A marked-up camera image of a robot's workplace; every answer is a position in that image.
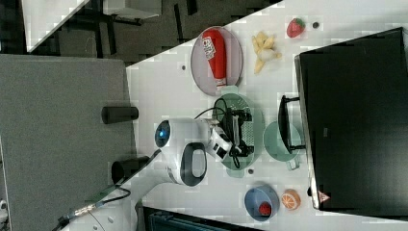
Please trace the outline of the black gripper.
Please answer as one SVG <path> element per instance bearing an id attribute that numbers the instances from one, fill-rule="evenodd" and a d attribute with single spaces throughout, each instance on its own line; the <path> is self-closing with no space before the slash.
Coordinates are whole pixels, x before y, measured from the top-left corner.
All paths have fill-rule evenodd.
<path id="1" fill-rule="evenodd" d="M 230 157 L 248 157 L 254 152 L 252 128 L 251 113 L 246 110 L 227 110 L 226 130 L 227 136 L 232 142 L 232 147 L 229 152 Z"/>

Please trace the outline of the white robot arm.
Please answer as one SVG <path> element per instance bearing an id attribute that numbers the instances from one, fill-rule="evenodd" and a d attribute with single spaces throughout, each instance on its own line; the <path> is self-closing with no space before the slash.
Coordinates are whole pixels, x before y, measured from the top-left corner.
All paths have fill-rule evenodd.
<path id="1" fill-rule="evenodd" d="M 212 156 L 232 170 L 249 165 L 254 144 L 245 139 L 253 122 L 246 110 L 216 108 L 211 118 L 173 118 L 156 129 L 157 150 L 146 165 L 97 202 L 59 219 L 61 231 L 136 231 L 136 205 L 164 183 L 194 187 Z"/>

